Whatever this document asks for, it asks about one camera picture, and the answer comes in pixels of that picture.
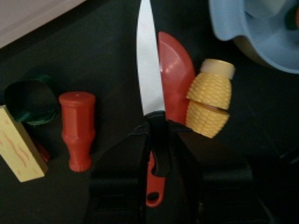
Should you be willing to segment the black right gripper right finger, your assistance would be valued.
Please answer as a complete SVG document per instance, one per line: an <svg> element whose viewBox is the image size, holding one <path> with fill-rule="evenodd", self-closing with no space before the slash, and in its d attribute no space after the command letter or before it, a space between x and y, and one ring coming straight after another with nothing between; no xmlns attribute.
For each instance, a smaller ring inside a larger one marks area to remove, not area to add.
<svg viewBox="0 0 299 224"><path fill-rule="evenodd" d="M275 224L258 197L248 161L226 144L170 123L187 224Z"/></svg>

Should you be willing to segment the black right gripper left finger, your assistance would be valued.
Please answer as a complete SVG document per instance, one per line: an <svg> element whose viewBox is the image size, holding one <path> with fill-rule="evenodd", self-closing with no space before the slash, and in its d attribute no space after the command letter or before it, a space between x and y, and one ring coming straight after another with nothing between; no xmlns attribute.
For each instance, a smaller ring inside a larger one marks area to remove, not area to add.
<svg viewBox="0 0 299 224"><path fill-rule="evenodd" d="M146 123L99 159L90 175L83 224L146 224L148 140Z"/></svg>

